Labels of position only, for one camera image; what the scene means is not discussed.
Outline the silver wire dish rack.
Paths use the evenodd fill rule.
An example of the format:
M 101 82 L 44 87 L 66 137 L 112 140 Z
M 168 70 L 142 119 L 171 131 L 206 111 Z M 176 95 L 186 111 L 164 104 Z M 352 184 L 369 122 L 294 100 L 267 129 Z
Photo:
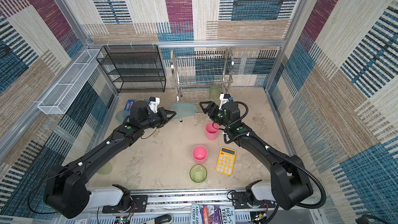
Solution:
M 211 84 L 221 85 L 228 93 L 233 83 L 234 56 L 230 48 L 209 54 L 177 56 L 171 51 L 172 85 L 177 103 L 192 103 L 200 112 L 199 103 L 210 101 Z

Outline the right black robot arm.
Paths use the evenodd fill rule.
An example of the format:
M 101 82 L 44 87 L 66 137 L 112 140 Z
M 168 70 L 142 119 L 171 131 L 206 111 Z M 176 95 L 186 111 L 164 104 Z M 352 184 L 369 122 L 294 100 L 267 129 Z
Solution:
M 321 182 L 307 169 L 302 160 L 273 148 L 262 140 L 243 119 L 248 106 L 230 101 L 219 107 L 213 101 L 200 102 L 204 114 L 223 126 L 224 143 L 236 143 L 254 155 L 271 174 L 271 193 L 284 210 L 294 206 L 317 209 L 326 203 L 326 191 Z

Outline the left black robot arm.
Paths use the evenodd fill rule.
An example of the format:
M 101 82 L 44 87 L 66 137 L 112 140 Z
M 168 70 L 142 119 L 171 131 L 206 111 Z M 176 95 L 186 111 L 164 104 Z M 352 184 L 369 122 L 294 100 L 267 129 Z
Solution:
M 130 115 L 111 135 L 82 157 L 65 166 L 55 165 L 44 180 L 43 202 L 55 213 L 66 218 L 79 215 L 93 198 L 93 190 L 86 187 L 91 177 L 114 156 L 139 140 L 147 129 L 160 129 L 170 122 L 176 112 L 158 107 L 155 97 L 137 101 Z

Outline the teal translucent cup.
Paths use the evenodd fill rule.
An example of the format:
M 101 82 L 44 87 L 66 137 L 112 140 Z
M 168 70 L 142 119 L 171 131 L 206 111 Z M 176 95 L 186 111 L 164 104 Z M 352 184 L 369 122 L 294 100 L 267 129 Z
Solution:
M 173 103 L 171 111 L 176 112 L 174 119 L 182 119 L 197 113 L 197 106 L 192 103 Z

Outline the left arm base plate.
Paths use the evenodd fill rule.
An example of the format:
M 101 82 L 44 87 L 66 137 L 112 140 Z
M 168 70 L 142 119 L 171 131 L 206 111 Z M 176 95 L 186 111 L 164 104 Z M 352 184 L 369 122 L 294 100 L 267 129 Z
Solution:
M 147 195 L 123 196 L 120 202 L 114 206 L 104 206 L 103 214 L 143 213 L 147 207 Z

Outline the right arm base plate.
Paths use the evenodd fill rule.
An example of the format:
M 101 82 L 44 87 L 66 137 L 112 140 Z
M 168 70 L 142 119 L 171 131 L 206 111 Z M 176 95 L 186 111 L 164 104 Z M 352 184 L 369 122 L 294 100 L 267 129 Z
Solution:
M 273 200 L 258 200 L 253 194 L 248 192 L 231 190 L 227 193 L 227 198 L 232 202 L 235 209 L 267 209 L 275 208 L 276 202 Z

